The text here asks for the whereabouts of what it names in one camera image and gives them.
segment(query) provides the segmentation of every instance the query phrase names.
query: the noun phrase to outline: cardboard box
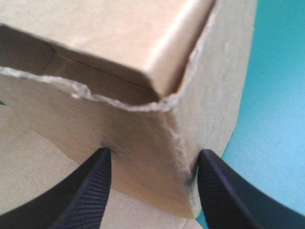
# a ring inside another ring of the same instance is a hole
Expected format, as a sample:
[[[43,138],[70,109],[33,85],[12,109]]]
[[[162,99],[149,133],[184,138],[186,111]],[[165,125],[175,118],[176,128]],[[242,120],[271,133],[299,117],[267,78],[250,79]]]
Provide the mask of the cardboard box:
[[[0,99],[78,164],[109,147],[113,188],[195,218],[197,155],[235,128],[255,3],[3,1]]]

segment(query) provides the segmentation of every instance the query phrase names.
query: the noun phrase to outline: cardboard surface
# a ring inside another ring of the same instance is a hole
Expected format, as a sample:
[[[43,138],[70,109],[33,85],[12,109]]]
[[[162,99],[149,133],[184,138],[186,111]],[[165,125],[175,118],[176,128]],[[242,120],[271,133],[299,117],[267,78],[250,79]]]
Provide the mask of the cardboard surface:
[[[162,97],[176,90],[212,2],[10,0],[0,2],[0,23],[60,43],[76,51],[64,51],[69,58]]]
[[[0,106],[0,214],[32,200],[78,165],[50,141],[29,129],[7,106]],[[185,219],[111,190],[102,229],[199,229]]]
[[[216,1],[179,90],[150,103],[152,90],[71,59],[76,51],[0,26],[0,98],[78,164],[109,147],[115,189],[195,218],[197,155],[201,148],[221,155],[235,128],[254,11],[255,0]]]

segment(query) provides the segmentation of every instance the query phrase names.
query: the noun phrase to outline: torn cardboard edge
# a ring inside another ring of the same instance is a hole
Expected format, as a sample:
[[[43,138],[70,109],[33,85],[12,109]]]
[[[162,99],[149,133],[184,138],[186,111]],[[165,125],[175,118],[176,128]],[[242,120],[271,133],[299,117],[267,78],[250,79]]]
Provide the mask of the torn cardboard edge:
[[[217,9],[220,8],[220,2],[216,1],[217,3],[212,7],[211,13],[208,16],[207,22],[203,28],[202,33],[200,34],[199,38],[197,39],[197,42],[195,44],[195,47],[193,48],[193,51],[191,52],[188,62],[186,64],[186,68],[183,74],[183,78],[181,79],[181,82],[179,83],[178,91],[175,93],[170,94],[169,96],[166,96],[164,98],[161,98],[158,102],[150,102],[143,105],[130,105],[124,102],[121,102],[120,100],[115,100],[110,97],[104,96],[102,94],[93,94],[90,90],[90,88],[80,82],[69,80],[63,77],[58,76],[52,76],[52,75],[35,75],[30,72],[24,72],[20,71],[18,69],[13,69],[10,67],[2,67],[0,66],[0,73],[6,76],[16,77],[16,78],[27,78],[31,80],[35,80],[41,83],[49,83],[53,85],[54,87],[69,93],[73,98],[75,99],[88,99],[91,101],[96,102],[105,102],[108,103],[114,107],[130,111],[130,112],[168,112],[172,109],[174,109],[179,102],[182,100],[183,95],[186,93],[188,85],[191,83],[193,79],[193,72],[195,71],[195,68],[197,66],[197,55],[200,53],[202,46],[204,44],[204,40],[206,36],[209,33],[209,29],[213,26],[214,23],[214,15],[217,13]],[[54,43],[53,41],[50,41],[48,39],[38,37],[36,35],[31,34],[30,36],[36,37],[38,39],[41,39],[43,41],[46,41],[47,43]],[[63,48],[69,49],[67,46],[60,44]]]

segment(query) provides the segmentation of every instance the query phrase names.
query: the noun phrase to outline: brown cardboard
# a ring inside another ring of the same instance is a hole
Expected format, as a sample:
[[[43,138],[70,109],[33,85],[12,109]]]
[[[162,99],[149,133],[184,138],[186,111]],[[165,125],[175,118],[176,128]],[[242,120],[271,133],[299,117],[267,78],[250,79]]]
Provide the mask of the brown cardboard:
[[[0,22],[162,97],[175,91],[212,2],[11,0],[0,2]]]
[[[0,148],[0,215],[37,197],[78,167],[7,106],[0,106]],[[101,229],[117,228],[201,227],[194,219],[175,216],[112,189]]]

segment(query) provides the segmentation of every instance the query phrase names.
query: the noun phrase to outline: blue background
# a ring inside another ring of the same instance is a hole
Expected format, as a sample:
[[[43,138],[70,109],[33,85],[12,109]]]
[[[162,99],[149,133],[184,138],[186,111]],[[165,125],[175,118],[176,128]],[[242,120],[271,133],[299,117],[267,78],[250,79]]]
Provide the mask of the blue background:
[[[305,0],[259,0],[236,130],[223,155],[305,215]],[[203,213],[197,218],[207,229]]]

